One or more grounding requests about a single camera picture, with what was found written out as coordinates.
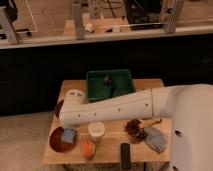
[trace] wooden table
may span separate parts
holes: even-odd
[[[112,26],[120,26],[122,32],[130,32],[129,23],[127,19],[121,18],[104,18],[104,19],[83,19],[84,26],[86,24],[92,24],[94,27],[94,34],[106,33],[106,30],[112,28]],[[73,20],[67,20],[64,27],[63,35],[75,35],[75,26]]]
[[[162,87],[163,82],[160,79],[136,79],[134,80],[136,90],[147,88]],[[70,89],[79,89],[85,92],[85,80],[68,80],[62,84],[59,101],[62,100],[66,92]],[[82,140],[90,138],[87,124],[81,125],[79,129],[79,141],[76,147],[68,153],[58,153],[49,146],[49,139],[44,153],[44,164],[86,164],[86,163],[118,163],[120,162],[120,144],[123,142],[130,143],[128,135],[124,131],[127,120],[104,122],[106,132],[101,142],[96,146],[96,154],[92,160],[85,160],[80,155],[79,144]],[[59,120],[54,116],[50,134],[60,126]],[[167,149],[158,154],[151,150],[144,142],[139,144],[131,144],[131,160],[132,162],[161,162],[170,159],[171,144],[171,120],[163,119],[162,123],[156,124],[156,128],[160,129],[168,136]]]

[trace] remote control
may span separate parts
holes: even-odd
[[[130,145],[128,143],[122,143],[120,146],[121,155],[121,169],[131,169],[131,157],[130,157]]]

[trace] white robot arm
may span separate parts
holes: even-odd
[[[90,104],[84,100],[79,90],[66,94],[59,115],[63,128],[96,121],[172,117],[170,169],[212,171],[213,86],[149,89]]]

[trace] green plastic bin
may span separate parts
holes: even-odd
[[[111,93],[112,86],[106,84],[106,77],[109,76],[113,79],[115,85],[113,93]],[[100,101],[133,92],[135,92],[135,86],[132,76],[127,69],[87,72],[86,93],[89,102]]]

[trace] black cabinet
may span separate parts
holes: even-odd
[[[53,110],[66,79],[129,69],[165,85],[213,83],[213,35],[0,50],[0,115]]]

